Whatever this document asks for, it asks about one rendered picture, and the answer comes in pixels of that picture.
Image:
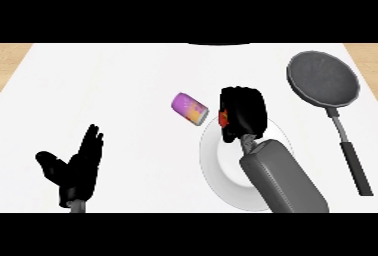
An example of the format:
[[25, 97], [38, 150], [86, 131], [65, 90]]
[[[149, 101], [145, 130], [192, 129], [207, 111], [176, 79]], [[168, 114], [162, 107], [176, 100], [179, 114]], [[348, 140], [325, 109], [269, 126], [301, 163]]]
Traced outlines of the white round plate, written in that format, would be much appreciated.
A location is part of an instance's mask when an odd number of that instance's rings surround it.
[[218, 198], [236, 209], [266, 211], [269, 206], [239, 165], [241, 140], [223, 141], [218, 120], [207, 125], [199, 142], [199, 165], [207, 184]]

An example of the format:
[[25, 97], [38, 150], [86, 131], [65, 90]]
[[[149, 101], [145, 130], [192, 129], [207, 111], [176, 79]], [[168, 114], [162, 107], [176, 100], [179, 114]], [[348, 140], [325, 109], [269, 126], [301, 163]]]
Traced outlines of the red bell pepper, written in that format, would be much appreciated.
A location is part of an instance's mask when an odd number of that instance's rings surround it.
[[221, 128], [224, 128], [229, 124], [227, 109], [224, 109], [223, 111], [218, 111], [218, 124], [220, 124]]

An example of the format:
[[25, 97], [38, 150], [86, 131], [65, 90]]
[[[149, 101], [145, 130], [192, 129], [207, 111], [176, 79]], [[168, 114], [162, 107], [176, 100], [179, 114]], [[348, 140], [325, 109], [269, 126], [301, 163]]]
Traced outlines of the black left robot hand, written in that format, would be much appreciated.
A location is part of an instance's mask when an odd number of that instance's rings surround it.
[[91, 124], [87, 128], [78, 152], [65, 163], [50, 152], [40, 151], [35, 160], [44, 177], [59, 188], [59, 206], [69, 208], [74, 200], [84, 202], [93, 196], [99, 164], [102, 160], [103, 134]]

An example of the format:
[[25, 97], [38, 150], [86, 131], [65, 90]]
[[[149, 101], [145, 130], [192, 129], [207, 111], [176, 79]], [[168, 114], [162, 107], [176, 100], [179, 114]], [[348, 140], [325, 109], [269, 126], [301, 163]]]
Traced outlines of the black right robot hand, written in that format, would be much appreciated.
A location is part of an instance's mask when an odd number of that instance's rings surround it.
[[260, 139], [267, 129], [267, 111], [260, 91], [239, 86], [223, 88], [218, 111], [224, 109], [229, 124], [221, 128], [223, 141], [232, 143], [245, 134]]

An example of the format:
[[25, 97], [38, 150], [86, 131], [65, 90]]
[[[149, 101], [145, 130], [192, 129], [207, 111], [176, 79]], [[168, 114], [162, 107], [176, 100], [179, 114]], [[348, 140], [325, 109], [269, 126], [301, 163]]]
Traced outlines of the dark grey frying pan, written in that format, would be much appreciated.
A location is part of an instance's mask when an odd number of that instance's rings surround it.
[[359, 97], [360, 84], [350, 66], [331, 54], [303, 51], [286, 65], [286, 81], [298, 97], [326, 111], [340, 136], [340, 146], [360, 196], [372, 196], [372, 188], [353, 143], [340, 121], [338, 109]]

